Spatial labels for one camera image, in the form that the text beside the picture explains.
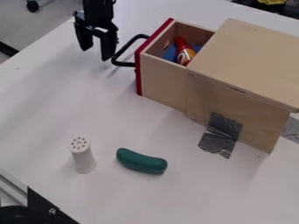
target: blue object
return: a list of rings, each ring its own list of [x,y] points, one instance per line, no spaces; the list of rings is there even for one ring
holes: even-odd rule
[[[198,53],[203,46],[193,45],[193,50]],[[175,44],[170,45],[163,54],[163,59],[177,63],[177,47]]]

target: green cucumber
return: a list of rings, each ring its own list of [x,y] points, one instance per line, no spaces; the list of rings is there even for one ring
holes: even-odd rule
[[[150,174],[162,174],[167,168],[167,161],[159,157],[148,157],[124,148],[116,152],[118,161],[130,170]]]

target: black handle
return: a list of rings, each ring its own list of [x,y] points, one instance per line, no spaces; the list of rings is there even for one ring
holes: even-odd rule
[[[145,34],[138,34],[134,36],[127,44],[125,44],[114,56],[112,56],[111,62],[117,67],[135,67],[135,62],[123,62],[118,61],[118,58],[128,50],[128,48],[134,44],[138,39],[148,39],[150,36]]]

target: gray tape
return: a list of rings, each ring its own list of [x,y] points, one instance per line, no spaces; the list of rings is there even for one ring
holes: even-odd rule
[[[292,116],[289,117],[282,130],[281,136],[299,144],[299,121]]]
[[[204,151],[218,153],[224,158],[229,158],[242,127],[241,124],[222,115],[211,113],[210,121],[198,147]]]

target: bottle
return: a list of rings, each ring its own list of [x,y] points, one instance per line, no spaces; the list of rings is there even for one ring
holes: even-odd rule
[[[195,57],[196,52],[188,45],[182,37],[178,37],[177,44],[177,63],[182,66],[187,66],[189,62]]]

